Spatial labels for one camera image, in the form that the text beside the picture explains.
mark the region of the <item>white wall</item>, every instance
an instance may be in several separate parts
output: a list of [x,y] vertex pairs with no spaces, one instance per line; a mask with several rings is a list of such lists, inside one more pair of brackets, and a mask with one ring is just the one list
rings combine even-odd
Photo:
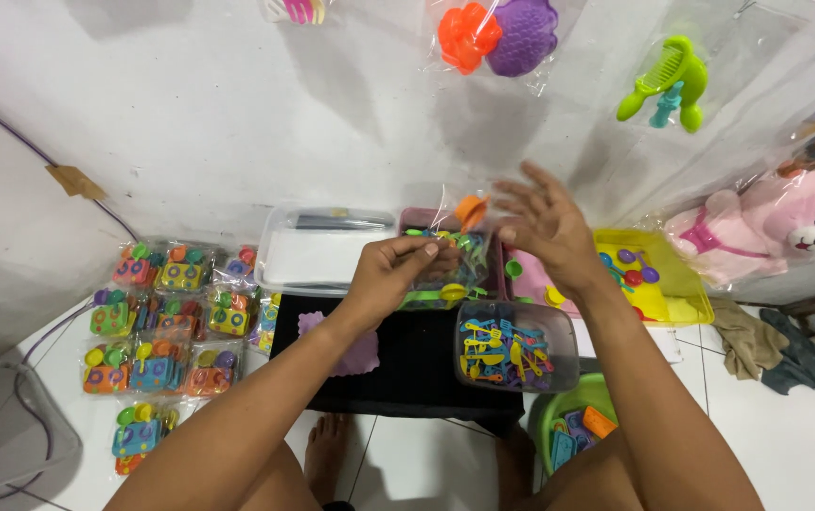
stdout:
[[0,128],[0,354],[106,283],[127,235]]
[[421,72],[424,3],[338,0],[314,27],[267,24],[259,0],[0,0],[0,112],[141,232],[231,242],[281,200],[425,205],[522,157],[593,224],[631,225],[741,172],[815,98],[811,0],[762,2],[807,23],[696,135],[612,120],[667,0],[589,2],[540,98]]

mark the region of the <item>yellow plastic container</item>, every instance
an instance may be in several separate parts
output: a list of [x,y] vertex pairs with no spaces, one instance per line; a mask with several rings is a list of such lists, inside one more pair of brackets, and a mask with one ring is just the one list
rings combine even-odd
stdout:
[[634,294],[622,292],[645,317],[656,320],[646,321],[646,325],[677,327],[713,323],[714,309],[710,307],[701,277],[675,255],[662,235],[631,229],[599,229],[594,231],[594,243],[597,252],[612,256],[613,264],[622,271],[641,269],[640,261],[626,264],[619,260],[619,250],[627,248],[632,252],[643,251],[644,261],[660,273],[656,284],[641,284],[634,288]]

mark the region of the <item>green toy comb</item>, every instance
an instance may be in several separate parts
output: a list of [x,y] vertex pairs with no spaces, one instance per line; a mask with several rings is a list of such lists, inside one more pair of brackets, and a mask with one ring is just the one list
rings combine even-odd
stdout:
[[673,35],[663,41],[660,59],[646,75],[635,79],[635,91],[622,100],[616,119],[629,120],[638,113],[645,99],[666,92],[680,80],[685,85],[679,93],[682,97],[679,120],[688,133],[695,133],[703,120],[697,100],[708,87],[708,69],[695,55],[691,40],[684,35]]

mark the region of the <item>left hand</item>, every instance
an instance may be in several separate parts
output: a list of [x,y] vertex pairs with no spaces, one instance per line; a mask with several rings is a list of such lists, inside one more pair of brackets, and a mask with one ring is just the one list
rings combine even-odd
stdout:
[[458,267],[459,250],[447,239],[392,238],[363,247],[350,289],[328,317],[345,331],[362,335],[395,311],[421,273],[436,278]]

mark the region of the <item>teddy bear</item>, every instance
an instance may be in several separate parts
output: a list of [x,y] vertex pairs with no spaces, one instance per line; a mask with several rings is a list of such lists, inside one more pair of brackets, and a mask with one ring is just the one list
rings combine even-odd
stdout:
[[688,265],[724,286],[815,260],[815,169],[770,173],[742,195],[721,190],[674,216],[664,234]]

